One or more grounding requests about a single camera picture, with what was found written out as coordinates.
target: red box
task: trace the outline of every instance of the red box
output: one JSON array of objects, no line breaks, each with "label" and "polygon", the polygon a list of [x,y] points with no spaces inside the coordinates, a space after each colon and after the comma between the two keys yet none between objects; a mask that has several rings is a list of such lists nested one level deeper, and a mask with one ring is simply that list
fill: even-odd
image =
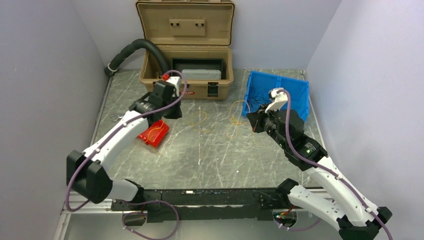
[{"label": "red box", "polygon": [[153,123],[146,131],[137,136],[145,144],[156,148],[167,134],[170,127],[162,120]]}]

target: marble tabletop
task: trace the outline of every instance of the marble tabletop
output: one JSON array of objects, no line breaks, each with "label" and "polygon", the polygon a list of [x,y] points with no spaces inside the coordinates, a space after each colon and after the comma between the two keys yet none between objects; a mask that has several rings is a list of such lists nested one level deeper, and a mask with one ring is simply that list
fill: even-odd
[{"label": "marble tabletop", "polygon": [[[300,70],[262,70],[300,79]],[[139,70],[123,70],[112,77],[95,141],[147,90]],[[305,187],[319,187],[284,156],[284,151],[265,133],[252,133],[241,116],[250,70],[234,69],[234,82],[226,100],[183,99],[183,117],[164,119],[170,127],[156,148],[136,138],[117,157],[108,174],[130,179],[146,189],[210,189],[276,187],[287,178]],[[316,117],[309,111],[305,133],[322,144]]]}]

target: tan hard case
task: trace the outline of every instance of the tan hard case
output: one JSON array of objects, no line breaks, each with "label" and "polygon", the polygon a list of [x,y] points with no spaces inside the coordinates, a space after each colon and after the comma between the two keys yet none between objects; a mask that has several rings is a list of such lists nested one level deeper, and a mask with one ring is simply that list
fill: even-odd
[{"label": "tan hard case", "polygon": [[[221,80],[188,79],[184,99],[224,100],[234,80],[233,55],[229,45],[235,4],[231,0],[138,0],[136,8],[144,38],[163,52],[169,66],[172,58],[223,59]],[[153,90],[160,72],[155,57],[146,51],[139,75],[147,90]]]}]

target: blue bin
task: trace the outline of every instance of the blue bin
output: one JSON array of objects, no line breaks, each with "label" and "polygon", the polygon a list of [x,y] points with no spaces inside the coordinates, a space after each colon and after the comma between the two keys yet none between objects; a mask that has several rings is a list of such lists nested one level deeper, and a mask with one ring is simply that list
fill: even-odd
[{"label": "blue bin", "polygon": [[[271,103],[268,92],[275,88],[284,88],[290,93],[291,108],[306,121],[309,114],[309,82],[259,71],[251,71],[247,80],[244,100],[249,104],[250,111],[255,112],[261,104]],[[249,112],[246,102],[241,112],[243,117]],[[281,109],[287,109],[287,103]]]}]

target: case lid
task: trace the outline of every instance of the case lid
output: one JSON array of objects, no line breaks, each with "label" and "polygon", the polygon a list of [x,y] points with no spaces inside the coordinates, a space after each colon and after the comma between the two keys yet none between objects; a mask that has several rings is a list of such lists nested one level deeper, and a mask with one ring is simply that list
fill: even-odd
[{"label": "case lid", "polygon": [[144,38],[156,45],[229,46],[231,0],[138,0]]}]

